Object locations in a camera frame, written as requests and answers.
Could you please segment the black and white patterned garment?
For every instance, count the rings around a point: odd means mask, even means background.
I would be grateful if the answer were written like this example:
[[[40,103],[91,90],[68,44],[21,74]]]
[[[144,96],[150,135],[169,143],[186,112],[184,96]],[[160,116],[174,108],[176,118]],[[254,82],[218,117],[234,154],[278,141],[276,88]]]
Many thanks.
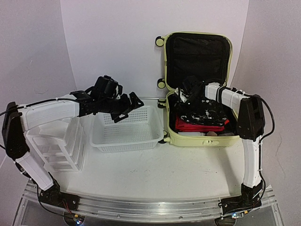
[[[174,105],[177,116],[184,122],[202,126],[224,126],[229,120],[220,103],[209,99],[197,99],[192,103]]]

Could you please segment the white perforated plastic basket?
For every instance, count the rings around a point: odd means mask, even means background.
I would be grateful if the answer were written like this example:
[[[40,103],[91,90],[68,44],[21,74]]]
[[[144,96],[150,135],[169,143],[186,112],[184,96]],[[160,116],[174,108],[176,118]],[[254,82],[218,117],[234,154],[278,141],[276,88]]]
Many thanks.
[[[163,124],[155,107],[147,105],[115,123],[108,113],[98,113],[91,122],[90,145],[103,153],[154,148],[164,137]]]

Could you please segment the red shirt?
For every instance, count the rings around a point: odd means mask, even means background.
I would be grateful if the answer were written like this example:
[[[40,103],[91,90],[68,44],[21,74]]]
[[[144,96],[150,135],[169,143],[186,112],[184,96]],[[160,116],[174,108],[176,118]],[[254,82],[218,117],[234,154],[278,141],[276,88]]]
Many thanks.
[[[230,121],[229,119],[227,119],[221,126],[199,125],[190,122],[185,122],[184,120],[180,119],[180,117],[177,115],[175,120],[175,129],[179,132],[222,132],[225,130],[225,126],[229,123]]]

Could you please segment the pale yellow hard-shell suitcase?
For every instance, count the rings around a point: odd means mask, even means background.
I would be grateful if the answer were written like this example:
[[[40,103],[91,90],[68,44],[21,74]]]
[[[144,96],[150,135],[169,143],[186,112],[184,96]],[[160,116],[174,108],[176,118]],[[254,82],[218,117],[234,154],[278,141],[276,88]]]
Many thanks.
[[[232,146],[238,140],[238,97],[227,87],[232,44],[219,34],[173,32],[158,36],[164,51],[167,88],[159,108],[166,110],[163,142],[180,147]]]

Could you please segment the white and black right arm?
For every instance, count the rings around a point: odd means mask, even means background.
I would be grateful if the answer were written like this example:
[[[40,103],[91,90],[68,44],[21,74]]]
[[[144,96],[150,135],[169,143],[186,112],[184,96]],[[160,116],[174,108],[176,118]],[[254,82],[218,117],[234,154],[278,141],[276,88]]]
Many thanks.
[[[221,205],[224,213],[245,211],[261,205],[266,182],[262,176],[261,143],[264,139],[265,101],[258,95],[249,95],[218,83],[195,84],[190,90],[175,90],[180,103],[192,106],[197,97],[214,100],[238,113],[237,133],[244,147],[244,179],[239,196],[224,198]]]

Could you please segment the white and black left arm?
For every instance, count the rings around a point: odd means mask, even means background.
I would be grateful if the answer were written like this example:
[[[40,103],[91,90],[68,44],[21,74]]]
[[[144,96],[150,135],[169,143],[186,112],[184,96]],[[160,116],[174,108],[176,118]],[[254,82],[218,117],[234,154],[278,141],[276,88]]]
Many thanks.
[[[82,168],[86,134],[81,117],[108,113],[114,122],[143,106],[135,93],[74,91],[60,98],[27,105],[11,102],[4,112],[6,154],[38,187],[41,202],[77,208],[79,197],[63,193],[51,171]]]

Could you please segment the beige hexagonal compact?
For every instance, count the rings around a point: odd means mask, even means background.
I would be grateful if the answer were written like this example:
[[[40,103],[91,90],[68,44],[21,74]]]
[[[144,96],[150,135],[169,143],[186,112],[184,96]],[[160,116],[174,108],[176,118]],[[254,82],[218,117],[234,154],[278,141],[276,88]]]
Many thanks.
[[[214,131],[209,131],[209,132],[206,133],[206,136],[215,137],[215,136],[218,136],[218,135]]]

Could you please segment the grey flat case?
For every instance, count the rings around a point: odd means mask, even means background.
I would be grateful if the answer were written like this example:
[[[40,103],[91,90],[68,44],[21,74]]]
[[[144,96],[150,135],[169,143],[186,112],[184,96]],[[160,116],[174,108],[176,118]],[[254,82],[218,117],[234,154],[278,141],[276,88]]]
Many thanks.
[[[227,136],[234,136],[235,134],[233,132],[226,132],[226,133],[221,133],[219,136],[227,137]]]

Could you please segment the white plastic drawer organizer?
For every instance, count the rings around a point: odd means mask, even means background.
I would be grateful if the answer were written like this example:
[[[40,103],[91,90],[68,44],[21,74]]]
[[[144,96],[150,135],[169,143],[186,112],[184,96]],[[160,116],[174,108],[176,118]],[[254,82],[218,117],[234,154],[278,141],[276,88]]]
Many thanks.
[[[65,118],[26,132],[30,144],[51,172],[80,172],[87,136],[80,118]]]

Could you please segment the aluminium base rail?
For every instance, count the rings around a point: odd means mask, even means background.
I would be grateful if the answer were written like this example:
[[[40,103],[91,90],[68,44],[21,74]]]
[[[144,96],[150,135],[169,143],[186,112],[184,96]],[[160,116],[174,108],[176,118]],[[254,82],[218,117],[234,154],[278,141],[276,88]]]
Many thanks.
[[[252,210],[227,213],[221,199],[207,198],[175,201],[122,200],[91,195],[80,195],[69,205],[74,213],[107,220],[138,223],[179,223],[225,218],[231,216],[246,220],[258,220],[267,225],[280,226],[283,220],[276,196],[268,186],[261,199],[261,206]]]

